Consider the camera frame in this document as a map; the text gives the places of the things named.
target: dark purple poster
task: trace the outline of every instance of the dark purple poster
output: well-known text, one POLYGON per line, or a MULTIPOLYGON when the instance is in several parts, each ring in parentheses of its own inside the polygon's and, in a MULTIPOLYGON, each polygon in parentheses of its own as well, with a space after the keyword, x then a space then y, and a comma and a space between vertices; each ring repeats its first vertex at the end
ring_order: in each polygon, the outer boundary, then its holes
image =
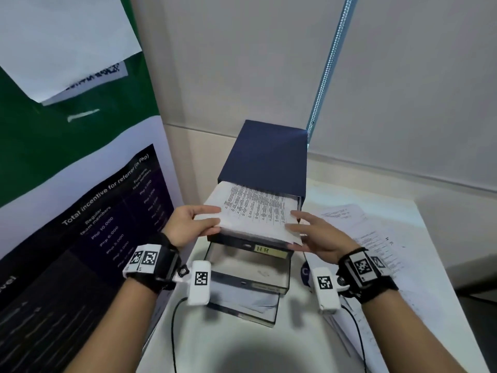
POLYGON ((173 211, 153 145, 0 261, 0 371, 62 371, 173 211))

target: forearm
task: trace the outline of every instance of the forearm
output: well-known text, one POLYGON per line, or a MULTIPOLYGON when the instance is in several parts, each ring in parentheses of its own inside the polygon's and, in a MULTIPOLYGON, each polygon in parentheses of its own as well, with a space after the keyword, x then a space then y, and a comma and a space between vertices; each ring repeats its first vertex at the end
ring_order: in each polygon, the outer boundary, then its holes
POLYGON ((66 373, 133 372, 157 295, 129 278, 66 373))
POLYGON ((362 306, 390 373, 464 373, 402 299, 387 290, 362 306))

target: table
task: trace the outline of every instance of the table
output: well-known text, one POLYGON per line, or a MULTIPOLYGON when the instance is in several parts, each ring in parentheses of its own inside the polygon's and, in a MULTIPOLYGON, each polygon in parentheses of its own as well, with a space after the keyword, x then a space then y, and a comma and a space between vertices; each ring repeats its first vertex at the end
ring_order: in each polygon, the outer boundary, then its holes
MULTIPOLYGON (((439 300, 444 323, 436 336, 469 373, 488 372, 416 204, 307 181, 303 210, 348 203, 358 204, 368 217, 394 228, 407 247, 403 258, 419 263, 419 279, 439 300)), ((207 238, 199 238, 190 260, 202 259, 208 245, 207 238)), ((180 305, 174 325, 178 373, 361 372, 362 364, 347 354, 338 335, 318 314, 315 296, 302 284, 304 261, 302 253, 292 257, 290 289, 280 300, 272 329, 206 307, 180 305)), ((137 372, 173 371, 171 317, 185 295, 183 286, 171 295, 137 372)))

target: dark blue cover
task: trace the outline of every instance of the dark blue cover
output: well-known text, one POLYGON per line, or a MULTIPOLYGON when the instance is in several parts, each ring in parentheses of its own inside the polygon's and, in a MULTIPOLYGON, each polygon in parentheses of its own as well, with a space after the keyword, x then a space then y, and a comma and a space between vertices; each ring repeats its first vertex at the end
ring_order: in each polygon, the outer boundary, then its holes
POLYGON ((306 196, 307 131, 245 120, 218 177, 261 191, 306 196))

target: black wrist strap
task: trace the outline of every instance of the black wrist strap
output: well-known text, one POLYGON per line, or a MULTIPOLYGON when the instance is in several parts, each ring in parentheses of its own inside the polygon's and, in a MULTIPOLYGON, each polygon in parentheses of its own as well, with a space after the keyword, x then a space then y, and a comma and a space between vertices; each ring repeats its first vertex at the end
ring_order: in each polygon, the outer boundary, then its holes
POLYGON ((123 275, 159 293, 162 289, 172 290, 176 287, 172 278, 180 266, 177 247, 163 233, 157 233, 148 239, 147 245, 137 247, 123 275))
POLYGON ((376 253, 358 248, 339 260, 337 275, 350 285, 351 296, 364 304, 387 289, 398 290, 391 271, 376 253))

